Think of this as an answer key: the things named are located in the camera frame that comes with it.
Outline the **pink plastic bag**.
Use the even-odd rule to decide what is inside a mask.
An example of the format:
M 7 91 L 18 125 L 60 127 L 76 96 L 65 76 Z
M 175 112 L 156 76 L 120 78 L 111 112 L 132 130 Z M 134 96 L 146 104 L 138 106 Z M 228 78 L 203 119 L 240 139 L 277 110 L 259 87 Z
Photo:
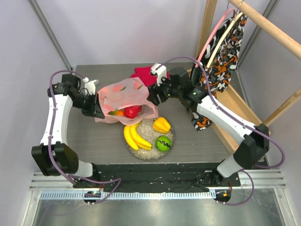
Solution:
M 143 119 L 158 117 L 158 108 L 147 100 L 148 88 L 139 78 L 127 78 L 120 82 L 101 88 L 98 92 L 99 104 L 105 118 L 95 118 L 95 122 L 135 125 Z M 140 105 L 142 112 L 133 119 L 125 116 L 110 115 L 109 112 L 123 110 L 126 107 Z

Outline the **yellow fake bell pepper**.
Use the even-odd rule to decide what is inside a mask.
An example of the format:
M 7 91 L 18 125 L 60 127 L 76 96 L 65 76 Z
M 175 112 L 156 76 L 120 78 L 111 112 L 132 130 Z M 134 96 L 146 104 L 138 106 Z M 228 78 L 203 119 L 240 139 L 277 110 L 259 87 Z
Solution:
M 155 131 L 167 134 L 171 130 L 171 125 L 164 117 L 157 118 L 153 123 Z

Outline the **yellow fake banana bunch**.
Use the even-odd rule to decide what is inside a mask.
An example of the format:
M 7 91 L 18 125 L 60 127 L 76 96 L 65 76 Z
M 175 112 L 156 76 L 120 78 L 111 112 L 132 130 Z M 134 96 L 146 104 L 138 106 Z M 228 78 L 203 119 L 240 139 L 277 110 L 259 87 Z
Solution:
M 126 143 L 135 151 L 138 151 L 139 149 L 149 151 L 152 149 L 152 144 L 142 138 L 137 132 L 137 128 L 140 124 L 141 122 L 132 126 L 125 126 L 123 132 L 124 138 Z

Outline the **green fake watermelon ball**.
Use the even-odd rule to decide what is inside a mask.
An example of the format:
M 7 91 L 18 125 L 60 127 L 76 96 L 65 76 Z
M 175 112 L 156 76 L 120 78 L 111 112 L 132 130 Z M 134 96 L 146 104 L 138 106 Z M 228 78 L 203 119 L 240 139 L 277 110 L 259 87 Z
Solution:
M 155 141 L 155 147 L 160 152 L 167 152 L 171 149 L 172 142 L 167 136 L 159 136 Z

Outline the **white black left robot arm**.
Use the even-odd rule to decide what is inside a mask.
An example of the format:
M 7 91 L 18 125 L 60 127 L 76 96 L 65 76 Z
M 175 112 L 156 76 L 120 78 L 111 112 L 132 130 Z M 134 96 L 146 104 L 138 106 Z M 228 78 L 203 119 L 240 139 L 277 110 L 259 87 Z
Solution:
M 96 92 L 98 80 L 62 70 L 61 82 L 49 82 L 49 112 L 44 135 L 31 154 L 44 176 L 64 176 L 71 183 L 83 179 L 88 187 L 99 185 L 100 176 L 93 163 L 81 161 L 67 144 L 67 127 L 71 108 L 87 117 L 104 119 Z

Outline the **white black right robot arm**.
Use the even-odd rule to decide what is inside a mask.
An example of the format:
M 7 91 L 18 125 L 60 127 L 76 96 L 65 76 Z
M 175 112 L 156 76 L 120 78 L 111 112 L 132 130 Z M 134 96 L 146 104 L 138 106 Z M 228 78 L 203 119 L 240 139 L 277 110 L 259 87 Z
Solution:
M 193 86 L 185 69 L 176 67 L 167 71 L 165 66 L 154 64 L 150 74 L 156 82 L 149 87 L 149 101 L 159 105 L 176 98 L 187 109 L 210 119 L 238 144 L 234 154 L 213 169 L 212 179 L 216 185 L 225 185 L 230 176 L 240 170 L 252 169 L 269 150 L 267 126 L 244 120 L 210 96 L 206 89 Z

